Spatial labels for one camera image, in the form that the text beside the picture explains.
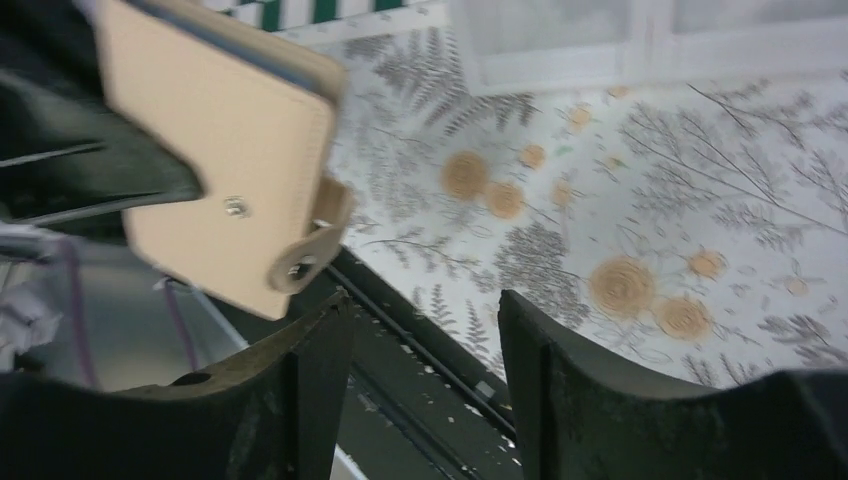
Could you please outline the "beige leather card holder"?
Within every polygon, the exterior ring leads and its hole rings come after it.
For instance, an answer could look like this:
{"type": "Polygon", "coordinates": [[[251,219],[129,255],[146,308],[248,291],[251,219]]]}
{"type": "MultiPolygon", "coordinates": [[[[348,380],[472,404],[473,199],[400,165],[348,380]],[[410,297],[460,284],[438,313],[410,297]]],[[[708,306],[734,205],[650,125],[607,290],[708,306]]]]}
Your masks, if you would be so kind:
{"type": "Polygon", "coordinates": [[[131,207],[133,250],[282,318],[339,252],[354,197],[324,172],[347,84],[336,60],[191,1],[101,1],[109,106],[197,175],[196,200],[131,207]]]}

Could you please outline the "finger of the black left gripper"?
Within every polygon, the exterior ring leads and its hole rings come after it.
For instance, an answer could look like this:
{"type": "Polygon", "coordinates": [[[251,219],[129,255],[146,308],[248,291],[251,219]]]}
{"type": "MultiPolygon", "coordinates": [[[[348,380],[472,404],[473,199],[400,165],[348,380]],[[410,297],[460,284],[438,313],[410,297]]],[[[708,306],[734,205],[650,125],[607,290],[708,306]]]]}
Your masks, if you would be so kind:
{"type": "Polygon", "coordinates": [[[93,28],[73,2],[2,2],[2,221],[68,231],[202,192],[185,162],[106,105],[93,28]]]}

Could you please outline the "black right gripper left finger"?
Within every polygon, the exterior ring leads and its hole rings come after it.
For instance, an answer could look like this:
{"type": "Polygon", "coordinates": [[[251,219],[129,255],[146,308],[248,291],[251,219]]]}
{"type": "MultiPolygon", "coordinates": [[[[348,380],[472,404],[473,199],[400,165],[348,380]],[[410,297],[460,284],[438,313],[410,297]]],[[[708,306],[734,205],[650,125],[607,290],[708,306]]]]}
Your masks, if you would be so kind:
{"type": "Polygon", "coordinates": [[[354,345],[338,291],[167,386],[100,393],[1,378],[5,479],[327,479],[354,345]]]}

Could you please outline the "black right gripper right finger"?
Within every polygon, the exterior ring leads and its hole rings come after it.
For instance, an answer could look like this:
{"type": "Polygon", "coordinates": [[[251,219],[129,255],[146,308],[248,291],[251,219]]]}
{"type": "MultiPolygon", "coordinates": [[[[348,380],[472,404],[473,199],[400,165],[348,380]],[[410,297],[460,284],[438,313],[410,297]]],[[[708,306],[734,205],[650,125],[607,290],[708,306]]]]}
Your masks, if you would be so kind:
{"type": "Polygon", "coordinates": [[[720,390],[559,325],[512,290],[498,325],[528,479],[843,479],[847,373],[783,370],[720,390]]]}

